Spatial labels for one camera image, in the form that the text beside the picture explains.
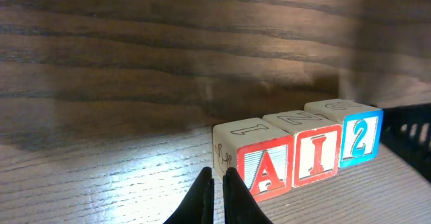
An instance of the letter block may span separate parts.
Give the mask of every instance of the letter block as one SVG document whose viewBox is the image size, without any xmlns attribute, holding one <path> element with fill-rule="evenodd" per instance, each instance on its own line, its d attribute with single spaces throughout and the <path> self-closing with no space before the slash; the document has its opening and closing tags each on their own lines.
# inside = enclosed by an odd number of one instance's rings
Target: letter block
<svg viewBox="0 0 431 224">
<path fill-rule="evenodd" d="M 263 120 L 294 136 L 294 187 L 338 172 L 341 126 L 302 110 L 269 114 Z"/>
<path fill-rule="evenodd" d="M 260 118 L 215 126 L 213 160 L 221 180 L 236 167 L 257 202 L 292 188 L 293 137 Z"/>
<path fill-rule="evenodd" d="M 381 109 L 334 99 L 307 103 L 304 110 L 343 125 L 340 167 L 356 165 L 377 155 L 383 121 Z"/>
</svg>

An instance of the red frame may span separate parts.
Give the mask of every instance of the red frame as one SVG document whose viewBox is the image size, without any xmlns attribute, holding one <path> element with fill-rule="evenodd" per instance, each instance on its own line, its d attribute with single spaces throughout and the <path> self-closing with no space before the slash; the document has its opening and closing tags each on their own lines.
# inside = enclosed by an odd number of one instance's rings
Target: red frame
<svg viewBox="0 0 431 224">
<path fill-rule="evenodd" d="M 334 168 L 331 171 L 323 172 L 321 174 L 315 174 L 313 176 L 304 178 L 300 180 L 299 178 L 299 163 L 300 163 L 300 156 L 301 156 L 301 140 L 305 137 L 313 137 L 322 135 L 325 133 L 330 133 L 333 131 L 337 131 L 337 145 L 335 149 L 335 161 L 334 161 Z M 296 137 L 296 153 L 295 153 L 295 179 L 294 179 L 294 187 L 301 187 L 306 184 L 311 184 L 313 182 L 316 182 L 318 180 L 324 180 L 326 178 L 329 178 L 331 176 L 334 176 L 338 172 L 338 162 L 339 162 L 339 153 L 340 153 L 340 147 L 341 147 L 341 125 L 333 125 L 333 126 L 327 126 L 318 128 L 316 130 L 307 130 L 304 132 L 301 132 Z"/>
<path fill-rule="evenodd" d="M 242 181 L 244 181 L 244 156 L 246 153 L 251 153 L 255 151 L 261 151 L 270 149 L 273 147 L 279 147 L 282 145 L 288 146 L 288 155 L 286 156 L 288 162 L 287 162 L 287 173 L 286 173 L 286 182 L 284 187 L 277 188 L 275 190 L 265 191 L 264 193 L 259 193 L 254 195 L 256 202 L 260 202 L 262 200 L 267 200 L 269 198 L 273 198 L 276 196 L 279 196 L 280 194 L 284 194 L 288 192 L 290 189 L 292 189 L 292 180 L 293 180 L 293 162 L 294 162 L 294 138 L 291 135 L 287 135 L 284 137 L 280 137 L 278 139 L 272 139 L 268 141 L 263 141 L 260 143 L 255 143 L 252 145 L 247 145 L 244 147 L 240 147 L 237 151 L 238 156 L 238 165 L 237 170 L 240 174 Z"/>
</svg>

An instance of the block top face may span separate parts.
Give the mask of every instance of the block top face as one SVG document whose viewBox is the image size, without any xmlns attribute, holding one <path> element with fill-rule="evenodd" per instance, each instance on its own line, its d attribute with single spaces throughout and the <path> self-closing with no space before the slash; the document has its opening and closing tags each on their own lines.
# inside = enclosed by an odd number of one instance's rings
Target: block top face
<svg viewBox="0 0 431 224">
<path fill-rule="evenodd" d="M 332 99 L 307 103 L 304 106 L 304 110 L 313 113 L 319 112 L 319 114 L 326 116 L 329 120 L 343 123 L 346 116 L 363 112 L 374 112 L 381 109 L 358 104 L 351 100 Z"/>
<path fill-rule="evenodd" d="M 260 118 L 219 124 L 213 128 L 214 134 L 229 142 L 235 149 L 289 135 Z"/>
<path fill-rule="evenodd" d="M 337 123 L 302 110 L 268 114 L 263 120 L 295 135 L 306 130 L 333 126 Z"/>
</svg>

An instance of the blue frame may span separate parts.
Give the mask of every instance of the blue frame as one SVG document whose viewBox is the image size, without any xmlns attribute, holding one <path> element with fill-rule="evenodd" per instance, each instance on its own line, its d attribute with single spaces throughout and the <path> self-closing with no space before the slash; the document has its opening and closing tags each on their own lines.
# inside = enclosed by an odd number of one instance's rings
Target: blue frame
<svg viewBox="0 0 431 224">
<path fill-rule="evenodd" d="M 349 160 L 343 160 L 343 153 L 344 153 L 344 141 L 345 141 L 345 130 L 347 128 L 347 122 L 351 121 L 351 120 L 361 120 L 364 118 L 368 118 L 368 117 L 373 117 L 373 116 L 377 116 L 378 117 L 378 122 L 377 122 L 377 129 L 376 129 L 376 138 L 374 141 L 374 145 L 372 146 L 372 152 L 371 154 L 367 154 L 363 157 L 356 157 L 356 158 L 352 158 Z M 341 142 L 341 155 L 340 155 L 340 162 L 339 162 L 339 166 L 340 167 L 349 167 L 349 166 L 353 166 L 353 165 L 357 165 L 359 163 L 363 163 L 365 161 L 371 160 L 374 157 L 376 157 L 377 153 L 378 153 L 378 144 L 380 142 L 380 133 L 382 131 L 382 122 L 383 122 L 383 111 L 382 110 L 377 110 L 377 111 L 373 111 L 373 112 L 364 112 L 364 113 L 359 113 L 359 114 L 353 114 L 350 116 L 346 116 L 344 118 L 344 124 L 343 124 L 343 139 Z"/>
</svg>

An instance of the wooden table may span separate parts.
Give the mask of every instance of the wooden table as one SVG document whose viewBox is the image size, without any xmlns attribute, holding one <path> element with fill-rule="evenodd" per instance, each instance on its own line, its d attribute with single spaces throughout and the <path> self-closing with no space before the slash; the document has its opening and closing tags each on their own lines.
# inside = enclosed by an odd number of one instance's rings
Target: wooden table
<svg viewBox="0 0 431 224">
<path fill-rule="evenodd" d="M 0 222 L 160 223 L 212 165 L 214 124 L 431 102 L 430 22 L 431 0 L 0 0 Z M 431 187 L 381 147 L 261 207 L 426 223 Z"/>
</svg>

